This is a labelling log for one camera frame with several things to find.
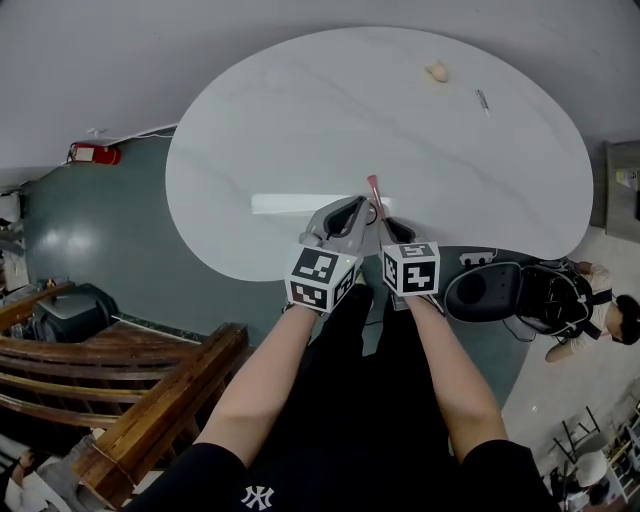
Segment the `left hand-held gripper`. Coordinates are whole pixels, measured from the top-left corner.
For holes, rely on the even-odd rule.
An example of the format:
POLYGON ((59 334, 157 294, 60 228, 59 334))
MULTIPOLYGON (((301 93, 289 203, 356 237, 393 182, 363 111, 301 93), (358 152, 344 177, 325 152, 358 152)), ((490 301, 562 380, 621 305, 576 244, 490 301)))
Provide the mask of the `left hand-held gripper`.
POLYGON ((331 313, 355 284, 363 262, 357 253, 364 240, 370 211, 362 195, 338 199, 317 210, 306 228, 307 241, 329 241, 330 250, 302 243, 288 252, 284 276, 290 304, 331 313))

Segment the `person's right forearm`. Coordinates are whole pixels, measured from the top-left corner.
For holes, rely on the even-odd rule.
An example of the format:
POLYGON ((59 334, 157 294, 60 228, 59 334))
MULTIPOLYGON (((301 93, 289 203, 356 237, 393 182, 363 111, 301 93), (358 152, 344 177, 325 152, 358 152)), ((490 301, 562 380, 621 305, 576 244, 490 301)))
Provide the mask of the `person's right forearm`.
POLYGON ((429 300, 409 297, 453 453, 462 462, 477 446, 508 438, 501 409, 488 383, 429 300))

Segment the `black wheeled bin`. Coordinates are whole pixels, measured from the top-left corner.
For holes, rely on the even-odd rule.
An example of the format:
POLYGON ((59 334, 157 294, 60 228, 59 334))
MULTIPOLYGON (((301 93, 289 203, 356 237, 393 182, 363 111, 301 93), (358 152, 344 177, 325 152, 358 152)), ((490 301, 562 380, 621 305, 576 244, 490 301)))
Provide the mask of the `black wheeled bin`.
POLYGON ((108 294, 92 284, 77 285, 35 304, 35 339, 82 343, 111 326, 117 313, 117 305, 108 294))

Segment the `black round stool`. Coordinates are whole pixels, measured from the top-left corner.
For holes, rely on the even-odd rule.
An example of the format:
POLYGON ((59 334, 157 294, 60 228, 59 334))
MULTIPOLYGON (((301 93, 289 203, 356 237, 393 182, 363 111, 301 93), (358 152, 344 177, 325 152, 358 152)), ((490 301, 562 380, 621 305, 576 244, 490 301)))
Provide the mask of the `black round stool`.
POLYGON ((522 267, 515 262, 473 268, 453 279, 444 294, 446 312, 466 323, 505 320, 516 313, 522 267))

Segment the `person's black trousers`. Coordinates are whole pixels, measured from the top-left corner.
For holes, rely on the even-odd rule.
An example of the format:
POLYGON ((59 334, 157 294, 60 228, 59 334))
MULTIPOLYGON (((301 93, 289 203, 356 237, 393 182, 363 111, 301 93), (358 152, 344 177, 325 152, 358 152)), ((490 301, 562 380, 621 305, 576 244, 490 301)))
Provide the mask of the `person's black trousers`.
POLYGON ((429 364, 408 310, 385 305, 376 351, 368 356, 363 329, 373 305, 373 290, 356 284, 324 322, 309 348, 305 376, 327 393, 344 396, 361 387, 393 402, 436 404, 429 364))

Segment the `brown wooden stair railing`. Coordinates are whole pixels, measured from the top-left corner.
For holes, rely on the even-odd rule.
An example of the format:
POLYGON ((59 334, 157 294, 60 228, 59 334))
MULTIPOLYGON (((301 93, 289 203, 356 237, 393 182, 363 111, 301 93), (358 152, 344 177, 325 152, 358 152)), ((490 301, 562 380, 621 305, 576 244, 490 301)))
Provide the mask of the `brown wooden stair railing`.
POLYGON ((115 315, 82 343, 36 340, 35 304, 74 286, 0 300, 0 435, 64 455, 99 430, 72 473, 117 510, 201 433, 247 352, 248 332, 225 323, 203 337, 115 315))

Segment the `grey wooden shelf unit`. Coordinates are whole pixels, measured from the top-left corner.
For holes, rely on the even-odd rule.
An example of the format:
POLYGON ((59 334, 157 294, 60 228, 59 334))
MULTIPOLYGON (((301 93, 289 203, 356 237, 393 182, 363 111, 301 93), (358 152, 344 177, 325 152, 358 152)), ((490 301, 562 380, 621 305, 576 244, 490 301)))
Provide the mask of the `grey wooden shelf unit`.
POLYGON ((602 142, 591 165, 590 225, 640 244, 640 140, 602 142))

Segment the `white kidney-shaped table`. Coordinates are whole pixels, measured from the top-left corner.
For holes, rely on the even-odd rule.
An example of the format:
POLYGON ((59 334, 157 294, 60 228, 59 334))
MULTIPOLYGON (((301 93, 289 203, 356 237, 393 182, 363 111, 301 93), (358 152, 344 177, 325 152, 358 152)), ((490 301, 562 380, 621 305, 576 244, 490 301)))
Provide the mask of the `white kidney-shaped table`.
POLYGON ((445 246, 555 259, 591 215, 585 144, 542 88, 469 44, 389 27, 299 37, 226 70, 179 122, 165 183, 197 258, 268 282, 311 215, 368 194, 370 175, 392 215, 445 246), (446 84, 425 71, 437 60, 446 84))

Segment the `pink makeup brush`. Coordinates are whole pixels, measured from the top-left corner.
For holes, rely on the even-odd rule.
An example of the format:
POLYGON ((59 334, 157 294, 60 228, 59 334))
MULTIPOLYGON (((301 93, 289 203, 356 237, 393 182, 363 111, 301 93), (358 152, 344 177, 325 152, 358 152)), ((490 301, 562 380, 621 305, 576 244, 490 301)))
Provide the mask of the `pink makeup brush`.
POLYGON ((386 219, 386 210, 379 192, 378 177, 376 175, 370 175, 367 177, 367 182, 370 185, 378 215, 380 219, 384 221, 386 219))

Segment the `red fire extinguisher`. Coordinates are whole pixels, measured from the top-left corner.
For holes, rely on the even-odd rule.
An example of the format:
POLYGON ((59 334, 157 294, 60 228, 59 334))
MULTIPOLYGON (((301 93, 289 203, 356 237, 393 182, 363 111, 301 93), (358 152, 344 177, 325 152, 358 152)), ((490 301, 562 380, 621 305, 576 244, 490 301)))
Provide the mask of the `red fire extinguisher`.
POLYGON ((76 142, 70 146, 66 162, 114 166, 120 160, 121 151, 117 147, 76 142))

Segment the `person's left forearm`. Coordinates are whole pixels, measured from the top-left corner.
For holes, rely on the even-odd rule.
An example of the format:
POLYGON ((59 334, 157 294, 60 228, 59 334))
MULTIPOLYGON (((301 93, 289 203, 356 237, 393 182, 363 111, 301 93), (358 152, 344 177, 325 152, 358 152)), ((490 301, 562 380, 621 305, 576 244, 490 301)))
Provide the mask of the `person's left forearm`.
POLYGON ((286 404, 317 321, 300 305, 281 315, 226 387, 198 444, 222 447, 244 466, 252 464, 286 404))

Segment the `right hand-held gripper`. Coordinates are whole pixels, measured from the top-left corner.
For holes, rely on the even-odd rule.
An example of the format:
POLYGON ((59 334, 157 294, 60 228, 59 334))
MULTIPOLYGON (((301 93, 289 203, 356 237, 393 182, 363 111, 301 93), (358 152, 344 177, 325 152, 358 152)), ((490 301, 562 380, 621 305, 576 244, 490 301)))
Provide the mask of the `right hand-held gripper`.
POLYGON ((440 252, 435 242, 414 242, 415 231, 387 217, 378 223, 383 280, 395 311, 408 308, 407 297, 433 298, 439 293, 440 252), (394 243, 388 245, 388 234, 394 243))

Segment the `person's black t-shirt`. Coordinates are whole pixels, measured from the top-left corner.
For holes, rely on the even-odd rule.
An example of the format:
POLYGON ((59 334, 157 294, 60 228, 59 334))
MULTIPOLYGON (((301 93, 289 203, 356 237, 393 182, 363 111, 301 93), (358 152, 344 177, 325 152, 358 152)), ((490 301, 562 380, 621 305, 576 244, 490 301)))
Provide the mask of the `person's black t-shirt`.
POLYGON ((122 512, 561 512, 529 449, 507 440, 457 462, 340 435, 246 468, 197 443, 122 512))

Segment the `white power strip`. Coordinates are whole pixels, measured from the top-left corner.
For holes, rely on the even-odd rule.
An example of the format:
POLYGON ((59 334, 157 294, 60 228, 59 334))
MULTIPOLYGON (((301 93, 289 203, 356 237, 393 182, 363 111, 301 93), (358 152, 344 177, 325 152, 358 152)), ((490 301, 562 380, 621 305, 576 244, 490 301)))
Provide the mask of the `white power strip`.
POLYGON ((465 267, 483 266, 490 264, 497 256, 498 250, 465 252, 459 256, 460 263, 465 267))

